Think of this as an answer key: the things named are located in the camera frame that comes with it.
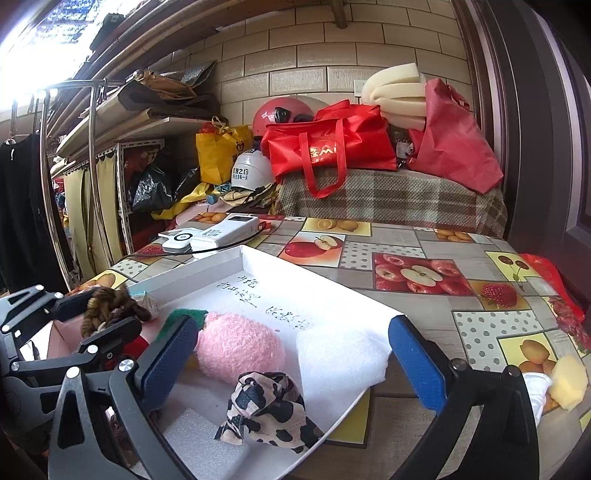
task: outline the fruit print tablecloth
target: fruit print tablecloth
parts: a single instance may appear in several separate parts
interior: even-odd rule
[[[504,240],[384,223],[259,217],[270,228],[250,246],[404,312],[449,358],[462,357],[474,368],[491,371],[514,364],[523,371],[548,372],[556,359],[572,354],[590,367],[589,352],[565,333],[571,330],[560,328],[568,317],[566,304]],[[159,253],[163,241],[141,252]],[[111,274],[106,278],[115,277],[115,287],[134,284],[192,261],[190,255],[129,258],[97,279]],[[447,473],[461,461],[478,423],[473,410]],[[561,465],[590,417],[589,390],[570,412],[548,398],[538,427],[541,478]],[[386,381],[370,389],[331,440],[289,478],[386,480],[432,418],[392,357]]]

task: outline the blue clamp pad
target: blue clamp pad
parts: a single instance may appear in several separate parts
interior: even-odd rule
[[[164,338],[153,342],[139,357],[135,382],[146,413],[164,404],[197,344],[197,334],[196,322],[185,315],[175,321]]]
[[[447,401],[446,379],[437,365],[429,357],[422,342],[426,340],[416,331],[412,324],[410,329],[404,315],[395,316],[390,321],[388,339],[394,355],[410,380],[414,391],[423,407],[439,414]]]

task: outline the white helmet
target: white helmet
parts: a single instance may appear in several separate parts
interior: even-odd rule
[[[256,190],[274,182],[271,162],[260,150],[248,150],[238,155],[232,168],[232,187]]]

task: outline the pink fuzzy toy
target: pink fuzzy toy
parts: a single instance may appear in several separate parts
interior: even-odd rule
[[[281,339],[262,323],[234,313],[207,314],[196,355],[203,373],[231,385],[246,372],[275,372],[285,367]]]

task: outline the helmet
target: helmet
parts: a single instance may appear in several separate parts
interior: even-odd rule
[[[260,150],[249,150],[238,155],[232,167],[232,187],[256,190],[275,182],[271,162]]]
[[[291,124],[299,115],[309,117],[305,121],[311,121],[314,116],[310,107],[297,98],[274,98],[257,110],[252,120],[252,132],[255,137],[262,137],[268,124]]]

